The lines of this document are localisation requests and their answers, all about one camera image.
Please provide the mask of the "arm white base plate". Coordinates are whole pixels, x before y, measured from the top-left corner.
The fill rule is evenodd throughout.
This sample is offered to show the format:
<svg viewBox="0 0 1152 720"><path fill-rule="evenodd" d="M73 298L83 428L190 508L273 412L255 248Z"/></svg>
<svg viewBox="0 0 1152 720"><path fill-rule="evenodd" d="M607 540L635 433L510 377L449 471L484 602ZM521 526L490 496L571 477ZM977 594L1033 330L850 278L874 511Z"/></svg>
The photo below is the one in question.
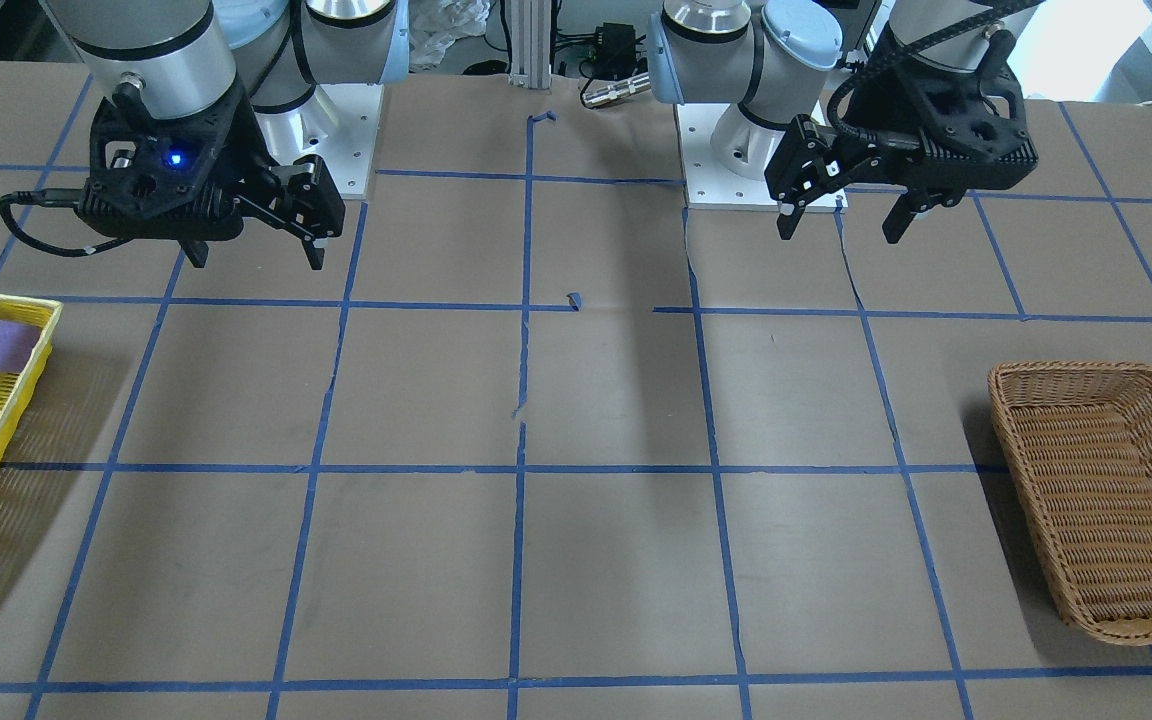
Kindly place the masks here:
<svg viewBox="0 0 1152 720"><path fill-rule="evenodd" d="M675 108L691 210L776 211L764 172L785 136L745 118L735 104L680 104Z"/></svg>
<svg viewBox="0 0 1152 720"><path fill-rule="evenodd" d="M344 200L365 200L374 168L382 85L319 85L297 108L259 113L270 154L282 165L314 154Z"/></svg>

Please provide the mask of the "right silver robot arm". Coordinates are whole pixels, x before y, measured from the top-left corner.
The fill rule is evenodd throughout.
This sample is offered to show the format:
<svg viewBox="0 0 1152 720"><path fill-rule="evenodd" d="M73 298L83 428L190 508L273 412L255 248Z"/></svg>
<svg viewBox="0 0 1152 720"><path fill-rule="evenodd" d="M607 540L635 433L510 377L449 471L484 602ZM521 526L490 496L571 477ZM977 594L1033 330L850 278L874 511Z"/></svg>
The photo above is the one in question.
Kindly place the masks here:
<svg viewBox="0 0 1152 720"><path fill-rule="evenodd" d="M77 190L10 194L68 209L100 243L20 242L90 258L137 240L175 243L200 268L247 220L300 242L321 270L343 233L353 120L328 88L381 88L410 70L406 1L51 1L50 12L103 96Z"/></svg>

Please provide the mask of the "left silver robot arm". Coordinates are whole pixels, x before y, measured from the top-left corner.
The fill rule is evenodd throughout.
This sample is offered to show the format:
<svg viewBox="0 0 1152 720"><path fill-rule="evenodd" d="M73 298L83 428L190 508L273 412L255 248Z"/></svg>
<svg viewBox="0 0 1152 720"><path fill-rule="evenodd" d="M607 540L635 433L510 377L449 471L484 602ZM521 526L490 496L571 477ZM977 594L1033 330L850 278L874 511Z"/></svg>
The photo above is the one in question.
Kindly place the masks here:
<svg viewBox="0 0 1152 720"><path fill-rule="evenodd" d="M884 219L914 219L973 190L1010 190L1038 165L1009 67L1033 1L896 1L858 70L820 100L846 59L838 13L817 1L666 1L646 67L664 104L722 104L717 152L761 181L790 240L814 200L855 183L902 188ZM812 118L820 105L823 120Z"/></svg>

